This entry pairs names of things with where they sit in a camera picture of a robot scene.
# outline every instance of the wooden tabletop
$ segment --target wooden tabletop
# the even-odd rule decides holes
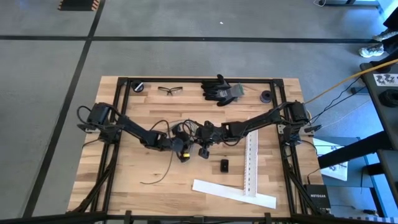
[[[112,104],[117,79],[118,77],[102,77],[96,102]],[[299,80],[285,78],[284,83],[287,101],[302,102]],[[268,84],[243,84],[244,96],[237,102],[224,107],[216,106],[215,101],[204,100],[200,83],[145,83],[144,86],[144,91],[141,93],[130,91],[126,114],[146,129],[162,119],[170,123],[188,118],[199,123],[209,120],[219,126],[226,121],[244,121],[272,108],[271,103],[264,104],[259,100],[260,93],[269,90]],[[158,86],[167,88],[182,86],[183,91],[174,96],[167,96],[166,92],[157,89]],[[164,124],[159,124],[155,129],[165,131],[166,127]],[[97,134],[88,134],[86,142],[96,139],[97,136]],[[302,136],[302,139],[312,142],[312,138],[306,136]],[[124,215],[126,210],[131,210],[134,215],[263,217],[265,212],[270,212],[272,217],[290,216],[275,125],[259,130],[257,192],[276,197],[276,209],[193,191],[194,179],[243,189],[244,139],[233,147],[223,144],[211,146],[208,159],[198,156],[198,148],[195,146],[191,159],[186,163],[181,163],[174,156],[169,173],[164,180],[157,184],[144,185],[140,182],[154,182],[163,176],[167,170],[171,152],[146,149],[138,139],[123,133],[109,214]],[[69,210],[77,207],[94,186],[102,149],[103,143],[95,142],[82,150]],[[297,156],[302,180],[306,183],[307,175],[319,168],[317,155],[311,145],[303,142],[297,146]],[[222,159],[229,160],[227,174],[220,172]],[[312,184],[323,183],[319,171],[311,174],[310,179]]]

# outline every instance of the white paper strip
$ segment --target white paper strip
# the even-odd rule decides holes
[[[260,205],[267,208],[276,208],[276,198],[268,195],[257,194],[255,197],[246,196],[243,190],[233,187],[226,187],[220,184],[213,184],[202,180],[194,180],[192,190],[211,194],[219,197],[238,200],[240,202]]]

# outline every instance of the shoe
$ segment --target shoe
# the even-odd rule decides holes
[[[398,34],[398,31],[386,29],[385,31],[381,32],[381,34],[374,35],[373,39],[377,40],[377,41],[382,41],[382,40],[388,39],[390,37],[393,37],[393,36],[395,36],[397,34]]]
[[[370,47],[363,47],[359,50],[359,54],[362,57],[372,57],[372,56],[380,56],[384,53],[383,44],[377,44]]]

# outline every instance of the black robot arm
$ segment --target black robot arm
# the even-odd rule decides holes
[[[187,120],[197,126],[196,131],[194,133],[191,133],[191,131],[187,133],[183,128],[179,128],[178,124],[172,127],[172,132],[175,136],[171,137],[160,131],[144,129],[131,121],[126,115],[120,114],[116,108],[107,103],[96,103],[92,109],[85,106],[81,106],[80,108],[82,107],[90,110],[90,114],[87,120],[83,121],[80,118],[78,110],[77,115],[82,122],[82,124],[78,124],[78,127],[84,131],[87,129],[99,129],[101,131],[99,134],[100,140],[107,143],[116,143],[120,138],[120,132],[123,130],[138,138],[140,143],[146,148],[158,151],[173,150],[177,152],[178,158],[182,162],[185,162],[189,158],[189,156],[184,157],[184,155],[188,155],[186,152],[189,151],[193,143],[201,146],[199,156],[207,159],[209,156],[208,148],[214,143],[219,144],[223,142],[228,146],[234,146],[251,131],[271,124],[285,125],[282,141],[288,145],[295,144],[300,140],[300,128],[309,122],[304,104],[295,101],[282,103],[276,108],[247,121],[222,123],[221,127],[214,126],[210,121],[205,121],[204,125],[202,125],[196,121]],[[284,108],[287,109],[291,117],[290,121],[282,119],[280,116],[280,110]],[[116,124],[111,124],[108,120],[110,111],[118,115]]]
[[[280,116],[280,110],[284,108],[287,108],[287,111],[292,118],[291,121],[286,121]],[[214,143],[219,144],[223,142],[229,145],[228,142],[235,142],[235,144],[237,144],[251,131],[271,124],[283,124],[285,125],[283,142],[286,144],[295,144],[300,140],[300,128],[308,122],[307,110],[303,103],[298,101],[287,102],[282,103],[264,114],[260,114],[255,118],[251,118],[243,122],[233,121],[222,123],[221,127],[216,127],[211,122],[205,121],[205,124],[200,126],[196,131],[196,143],[201,146],[199,155],[206,159],[209,156],[208,148]]]
[[[116,124],[110,124],[108,120],[110,111],[114,111],[118,115]],[[84,131],[87,129],[99,129],[101,131],[99,139],[108,143],[116,142],[120,131],[123,130],[138,138],[140,143],[149,149],[180,152],[183,147],[181,139],[168,138],[166,133],[160,131],[148,131],[131,121],[126,115],[120,114],[116,108],[107,103],[95,103],[87,120],[81,120],[81,122],[83,124],[78,124],[79,128]]]

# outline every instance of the black glove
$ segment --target black glove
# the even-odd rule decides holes
[[[225,81],[224,77],[220,74],[217,75],[217,81],[202,81],[201,82],[201,88],[203,90],[227,90],[231,88],[231,86],[228,84],[228,82]]]
[[[202,82],[205,100],[215,100],[218,101],[217,106],[225,106],[243,95],[241,84],[231,87],[222,75],[217,75],[217,78],[218,82]]]

